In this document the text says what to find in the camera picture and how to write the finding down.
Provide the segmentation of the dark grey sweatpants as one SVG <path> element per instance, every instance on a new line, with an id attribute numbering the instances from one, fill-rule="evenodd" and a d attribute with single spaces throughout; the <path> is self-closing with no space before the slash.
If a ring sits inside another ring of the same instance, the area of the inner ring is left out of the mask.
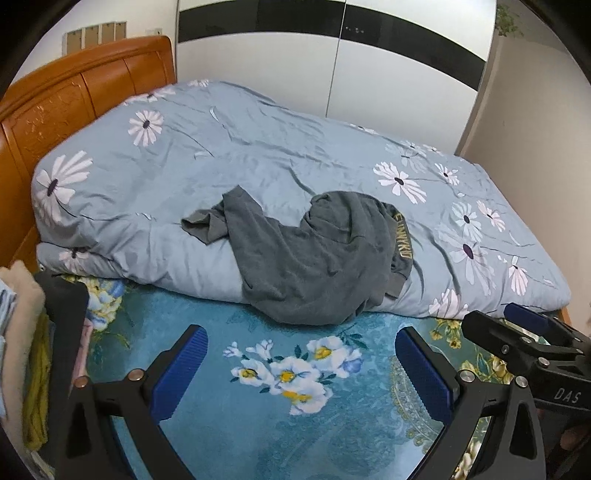
<path id="1" fill-rule="evenodd" d="M 318 194 L 301 223 L 287 226 L 236 186 L 181 227 L 205 245 L 228 239 L 243 299 L 282 324 L 342 324 L 398 298 L 413 268 L 404 215 L 358 192 Z"/>

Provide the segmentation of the stack of folded clothes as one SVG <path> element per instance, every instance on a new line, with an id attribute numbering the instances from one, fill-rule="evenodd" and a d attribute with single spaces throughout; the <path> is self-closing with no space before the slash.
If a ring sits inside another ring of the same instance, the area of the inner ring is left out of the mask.
<path id="1" fill-rule="evenodd" d="M 85 373 L 92 324 L 80 282 L 32 274 L 18 260 L 1 269 L 14 307 L 1 319 L 1 427 L 16 453 L 55 464 L 74 379 Z"/>

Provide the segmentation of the teal floral bed blanket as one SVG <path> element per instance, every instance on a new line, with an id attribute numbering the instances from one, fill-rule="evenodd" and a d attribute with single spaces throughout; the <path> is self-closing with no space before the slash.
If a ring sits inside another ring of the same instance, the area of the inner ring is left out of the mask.
<path id="1" fill-rule="evenodd" d="M 415 328 L 458 370 L 507 384 L 505 362 L 457 320 L 366 313 L 290 327 L 249 306 L 87 278 L 91 330 L 75 371 L 97 382 L 149 365 L 187 326 L 208 350 L 162 430 L 198 479 L 404 479 L 441 430 L 394 354 Z"/>

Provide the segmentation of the light blue floral duvet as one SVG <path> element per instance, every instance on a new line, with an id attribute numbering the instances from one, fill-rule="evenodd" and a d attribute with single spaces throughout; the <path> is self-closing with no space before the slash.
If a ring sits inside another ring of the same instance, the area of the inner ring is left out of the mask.
<path id="1" fill-rule="evenodd" d="M 385 312 L 459 319 L 499 316 L 511 302 L 542 312 L 570 302 L 560 269 L 480 166 L 225 82 L 129 98 L 48 153 L 31 185 L 37 259 L 60 273 L 238 302 L 228 241 L 206 246 L 181 227 L 237 186 L 288 226 L 329 191 L 393 205 L 414 258 Z"/>

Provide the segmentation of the white black wardrobe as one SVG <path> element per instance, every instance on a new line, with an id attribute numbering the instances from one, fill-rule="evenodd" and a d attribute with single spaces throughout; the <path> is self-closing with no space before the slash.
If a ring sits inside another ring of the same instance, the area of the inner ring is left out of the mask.
<path id="1" fill-rule="evenodd" d="M 493 1 L 182 1 L 180 80 L 223 80 L 291 109 L 452 153 L 490 55 Z"/>

